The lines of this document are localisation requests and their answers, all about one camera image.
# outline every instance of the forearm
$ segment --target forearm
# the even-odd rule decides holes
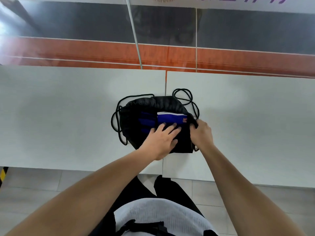
[[[200,149],[239,236],[305,235],[215,147]]]
[[[7,236],[88,235],[124,187],[152,160],[136,150],[77,182],[40,207]]]

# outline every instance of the black pants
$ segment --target black pants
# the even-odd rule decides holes
[[[142,198],[168,199],[202,215],[185,191],[176,182],[171,181],[170,178],[158,176],[154,183],[154,189],[157,195],[152,194],[151,191],[139,181],[138,177],[133,178],[118,196],[105,217],[91,232],[90,236],[113,235],[116,226],[113,212],[129,202]]]

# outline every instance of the person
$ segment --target person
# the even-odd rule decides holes
[[[142,146],[92,173],[30,214],[7,236],[217,235],[185,192],[159,176],[150,193],[137,175],[174,148],[176,125],[151,129]],[[200,149],[239,236],[302,236],[297,225],[218,150],[198,120],[191,141]]]

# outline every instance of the black drawstring bag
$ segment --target black drawstring bag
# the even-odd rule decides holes
[[[188,99],[178,98],[175,95],[183,91],[187,94]],[[120,103],[130,97],[142,97],[142,96],[152,96],[150,98],[137,98],[126,104],[126,106],[120,106]],[[179,101],[186,100],[187,103],[183,104]],[[116,107],[116,111],[112,115],[111,123],[112,128],[118,132],[119,140],[122,144],[127,145],[128,141],[131,145],[138,149],[152,127],[157,128],[160,123],[158,121],[159,112],[168,112],[178,114],[178,119],[182,119],[182,123],[177,123],[177,127],[182,127],[180,133],[175,137],[178,139],[178,143],[171,153],[192,153],[197,151],[195,145],[190,140],[190,124],[194,124],[198,127],[196,120],[193,115],[189,113],[185,105],[192,104],[192,108],[196,118],[199,118],[199,109],[197,105],[192,101],[191,91],[188,89],[176,89],[173,91],[172,96],[154,96],[153,94],[142,94],[127,96],[121,99]],[[117,120],[117,129],[113,125],[114,116]],[[173,122],[166,122],[166,127],[172,125]],[[126,142],[121,138],[120,133],[125,136]]]

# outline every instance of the left hand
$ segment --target left hand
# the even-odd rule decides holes
[[[163,131],[164,127],[165,123],[162,123],[157,130],[152,128],[139,148],[139,150],[145,151],[146,154],[152,156],[153,160],[161,160],[166,157],[178,142],[174,138],[181,131],[181,127],[175,129],[176,123],[174,123]]]

